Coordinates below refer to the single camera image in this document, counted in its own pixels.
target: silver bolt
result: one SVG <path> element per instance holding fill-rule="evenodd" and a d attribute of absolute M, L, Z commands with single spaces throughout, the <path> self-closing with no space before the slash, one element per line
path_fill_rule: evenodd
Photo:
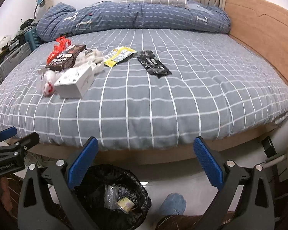
<path fill-rule="evenodd" d="M 232 160 L 228 160 L 228 161 L 226 162 L 226 164 L 227 164 L 229 167 L 234 167 L 234 166 L 235 166 L 235 162 L 232 161 Z"/>
<path fill-rule="evenodd" d="M 258 165 L 256 165 L 256 169 L 257 169 L 258 171 L 262 171 L 262 170 L 263 170 L 263 167 L 258 164 Z"/>
<path fill-rule="evenodd" d="M 59 166 L 59 167 L 63 166 L 64 165 L 64 160 L 58 160 L 56 162 L 56 165 Z"/>
<path fill-rule="evenodd" d="M 29 170 L 34 170 L 34 169 L 35 169 L 35 164 L 33 163 L 29 166 Z"/>

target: tile floor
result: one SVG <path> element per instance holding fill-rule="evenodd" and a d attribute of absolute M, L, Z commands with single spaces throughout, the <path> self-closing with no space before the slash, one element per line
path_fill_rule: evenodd
<path fill-rule="evenodd" d="M 264 162 L 265 153 L 259 141 L 253 140 L 241 144 L 235 148 L 225 150 L 222 156 L 226 159 L 234 160 L 243 167 L 254 167 L 254 165 Z M 145 188 L 152 200 L 152 207 L 149 210 L 145 222 L 138 230 L 149 230 L 161 218 L 158 209 L 164 199 L 170 193 L 182 194 L 186 200 L 185 215 L 202 215 L 213 200 L 217 189 L 212 187 L 202 171 L 197 159 L 180 161 L 175 163 L 121 166 L 132 171 L 140 181 L 147 182 Z M 26 170 L 17 173 L 24 177 Z M 230 210 L 234 210 L 242 191 L 242 186 L 238 187 Z M 54 202 L 59 203 L 54 187 L 50 188 Z"/>

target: wooden headboard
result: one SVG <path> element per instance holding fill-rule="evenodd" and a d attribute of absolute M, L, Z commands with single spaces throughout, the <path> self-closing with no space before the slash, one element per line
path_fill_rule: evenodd
<path fill-rule="evenodd" d="M 288 10 L 265 0 L 226 0 L 230 37 L 265 58 L 288 85 Z"/>

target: white box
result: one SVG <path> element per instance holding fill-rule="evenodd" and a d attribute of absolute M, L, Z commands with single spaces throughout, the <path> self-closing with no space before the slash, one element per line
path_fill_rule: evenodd
<path fill-rule="evenodd" d="M 82 98 L 94 82 L 91 66 L 68 69 L 54 84 L 60 98 Z"/>

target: black trash bag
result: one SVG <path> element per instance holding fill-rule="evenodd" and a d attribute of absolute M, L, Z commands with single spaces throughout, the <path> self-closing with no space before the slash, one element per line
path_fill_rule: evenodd
<path fill-rule="evenodd" d="M 118 201 L 127 197 L 135 204 L 129 214 L 104 207 L 105 185 L 119 186 Z M 137 177 L 113 165 L 90 167 L 74 192 L 101 230 L 134 230 L 143 223 L 151 207 L 151 199 Z"/>

